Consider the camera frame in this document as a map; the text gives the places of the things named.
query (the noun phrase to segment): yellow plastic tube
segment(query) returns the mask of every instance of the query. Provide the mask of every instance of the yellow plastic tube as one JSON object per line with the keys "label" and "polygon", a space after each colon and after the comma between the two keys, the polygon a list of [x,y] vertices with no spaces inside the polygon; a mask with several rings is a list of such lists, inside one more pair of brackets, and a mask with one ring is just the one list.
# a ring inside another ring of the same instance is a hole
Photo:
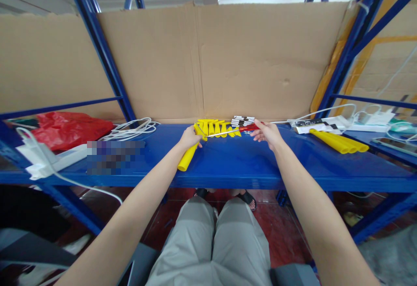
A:
{"label": "yellow plastic tube", "polygon": [[217,122],[218,120],[212,120],[208,122],[208,134],[213,135],[214,134],[214,122]]}
{"label": "yellow plastic tube", "polygon": [[195,150],[197,149],[198,145],[198,143],[195,144],[185,152],[184,156],[181,158],[181,161],[178,164],[178,170],[187,171],[188,166],[190,165],[191,159],[194,156]]}
{"label": "yellow plastic tube", "polygon": [[236,131],[236,132],[235,132],[235,136],[240,136],[240,137],[242,137],[242,134],[240,134],[240,131]]}
{"label": "yellow plastic tube", "polygon": [[[233,128],[232,127],[228,127],[227,130],[228,131],[233,131]],[[233,132],[232,133],[228,133],[228,134],[229,134],[230,137],[235,137],[235,134]]]}
{"label": "yellow plastic tube", "polygon": [[347,138],[347,137],[344,137],[344,136],[341,136],[341,135],[336,135],[336,134],[333,134],[333,133],[329,133],[329,134],[331,135],[331,137],[333,137],[335,139],[338,139],[340,141],[352,144],[353,146],[355,146],[357,148],[358,152],[366,152],[369,149],[368,145],[359,143],[358,141],[355,141],[353,139],[350,139],[350,138]]}
{"label": "yellow plastic tube", "polygon": [[198,125],[200,126],[200,128],[202,128],[203,127],[203,123],[202,122],[194,123],[194,130],[195,130],[196,134],[197,135],[202,135],[203,136],[203,141],[207,141],[207,138],[204,135],[204,132],[202,130],[200,130],[200,128],[198,127]]}
{"label": "yellow plastic tube", "polygon": [[352,145],[350,142],[348,142],[348,141],[343,141],[343,140],[339,140],[338,138],[339,138],[339,136],[338,135],[336,135],[336,134],[332,134],[332,133],[329,133],[329,132],[321,132],[323,135],[325,135],[325,136],[327,136],[327,137],[329,137],[329,138],[331,138],[331,139],[334,139],[334,140],[336,140],[336,141],[338,141],[338,142],[340,142],[340,143],[342,143],[343,145],[345,145],[347,148],[349,148],[349,154],[354,154],[355,152],[357,152],[357,147],[356,146],[354,146],[354,145]]}
{"label": "yellow plastic tube", "polygon": [[214,123],[214,134],[220,133],[220,124],[222,124],[224,120],[219,120]]}
{"label": "yellow plastic tube", "polygon": [[[224,123],[222,123],[222,132],[226,132],[227,131],[227,125],[229,125],[230,124],[230,122],[224,122]],[[227,134],[222,134],[222,135],[220,135],[221,137],[227,137]]]}
{"label": "yellow plastic tube", "polygon": [[317,130],[311,129],[310,133],[312,135],[316,136],[317,138],[321,139],[324,143],[326,143],[327,145],[329,145],[333,149],[337,150],[341,154],[347,154],[349,152],[349,147],[348,146],[346,146],[345,144],[341,143],[338,140],[335,140],[334,138],[332,138],[328,135],[323,135],[324,134],[323,132],[319,132]]}

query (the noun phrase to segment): blurred patch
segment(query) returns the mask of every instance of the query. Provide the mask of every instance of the blurred patch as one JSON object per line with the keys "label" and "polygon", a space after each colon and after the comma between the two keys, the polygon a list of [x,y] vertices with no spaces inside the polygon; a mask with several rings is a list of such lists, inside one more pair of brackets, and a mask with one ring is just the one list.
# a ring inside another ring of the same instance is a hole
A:
{"label": "blurred patch", "polygon": [[144,141],[89,141],[87,142],[87,174],[132,174],[132,163],[142,161]]}

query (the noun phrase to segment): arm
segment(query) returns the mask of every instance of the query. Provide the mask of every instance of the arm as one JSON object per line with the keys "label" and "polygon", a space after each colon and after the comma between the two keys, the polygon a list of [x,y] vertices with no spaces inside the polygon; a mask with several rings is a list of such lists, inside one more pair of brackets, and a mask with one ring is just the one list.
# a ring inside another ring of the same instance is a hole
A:
{"label": "arm", "polygon": [[256,141],[267,141],[313,253],[323,285],[375,285],[377,278],[356,247],[327,194],[298,161],[276,125],[258,120]]}
{"label": "arm", "polygon": [[184,131],[181,140],[133,189],[93,243],[58,280],[57,286],[117,284],[171,184],[182,156],[200,139],[193,126]]}

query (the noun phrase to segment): black sandal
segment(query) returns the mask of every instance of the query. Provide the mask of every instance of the black sandal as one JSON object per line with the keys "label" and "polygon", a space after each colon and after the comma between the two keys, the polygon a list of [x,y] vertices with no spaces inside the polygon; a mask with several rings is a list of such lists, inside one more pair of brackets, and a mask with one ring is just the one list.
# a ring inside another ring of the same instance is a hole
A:
{"label": "black sandal", "polygon": [[197,188],[195,190],[195,195],[201,197],[202,199],[204,199],[208,193],[208,190],[206,190],[205,188]]}
{"label": "black sandal", "polygon": [[250,203],[252,201],[255,202],[255,208],[251,209],[251,211],[255,211],[256,207],[258,206],[258,204],[256,203],[255,198],[249,194],[249,192],[247,190],[245,190],[246,192],[242,195],[242,194],[238,194],[236,197],[239,197],[240,199],[242,199],[245,203],[247,203],[248,205],[250,205]]}

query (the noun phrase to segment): red screwdriver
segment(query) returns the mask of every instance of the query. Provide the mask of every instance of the red screwdriver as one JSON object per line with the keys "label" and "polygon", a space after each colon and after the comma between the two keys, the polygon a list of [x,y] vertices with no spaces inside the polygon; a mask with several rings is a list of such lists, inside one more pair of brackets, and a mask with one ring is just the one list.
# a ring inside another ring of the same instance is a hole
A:
{"label": "red screwdriver", "polygon": [[213,135],[207,135],[206,137],[212,137],[212,136],[216,136],[216,135],[222,135],[222,134],[228,134],[228,133],[232,133],[232,132],[243,132],[243,131],[254,131],[254,130],[258,130],[259,128],[256,126],[255,123],[252,123],[250,125],[247,125],[245,127],[240,127],[237,130],[233,130],[233,131],[228,131],[228,132],[222,132],[222,133],[217,133],[217,134],[213,134]]}

